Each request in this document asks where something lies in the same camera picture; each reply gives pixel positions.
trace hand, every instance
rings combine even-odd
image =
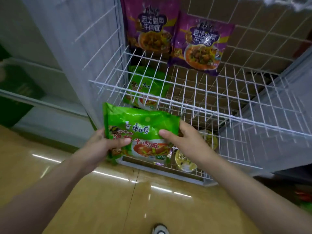
[[[202,162],[202,158],[207,153],[215,154],[193,126],[180,120],[180,130],[183,137],[179,137],[167,130],[159,130],[159,135],[177,146],[186,157],[197,165]]]
[[[82,175],[85,176],[96,169],[99,163],[106,157],[108,150],[121,148],[130,143],[130,138],[106,139],[104,137],[104,129],[97,130],[87,143],[72,155],[71,159],[80,166]]]

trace right hand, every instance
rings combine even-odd
[[[197,163],[197,165],[203,162],[202,159],[207,154],[215,153],[204,141],[202,135],[190,124],[180,120],[180,130],[183,133],[183,137],[179,137],[167,130],[159,130],[159,135],[173,143],[183,155],[195,164]]]

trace purple noodle package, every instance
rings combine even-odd
[[[216,69],[234,28],[234,24],[180,13],[169,64],[218,75]]]
[[[179,0],[124,0],[131,47],[168,53],[179,14]]]

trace left hand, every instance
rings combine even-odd
[[[131,143],[130,138],[106,139],[104,129],[97,130],[87,143],[75,152],[71,159],[81,166],[82,175],[92,172],[99,163],[106,157],[108,150],[121,148]]]

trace green noodle package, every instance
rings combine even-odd
[[[138,67],[130,66],[129,71],[135,72],[135,73],[133,77],[132,77],[132,74],[130,74],[131,82],[130,82],[128,89],[133,90],[133,91],[138,91],[138,93],[127,92],[127,94],[124,97],[124,102],[127,104],[131,104],[133,106],[148,110],[148,111],[157,110],[156,106],[157,106],[158,99],[155,97],[150,97],[150,96],[147,97],[146,95],[140,94],[140,92],[146,93],[146,94],[149,93],[151,95],[162,97],[162,98],[166,97],[170,84],[166,82],[164,83],[164,81],[156,80],[156,79],[165,80],[166,74],[161,71],[157,71],[155,73],[155,70],[153,68],[150,68],[150,67],[146,68],[145,66],[138,66]],[[149,77],[155,76],[155,79],[153,80],[145,76],[149,76]]]
[[[118,107],[103,104],[105,136],[109,139],[131,138],[131,144],[113,149],[113,160],[125,155],[140,160],[165,164],[171,156],[172,144],[166,142],[158,131],[169,130],[178,135],[180,118],[163,111]]]

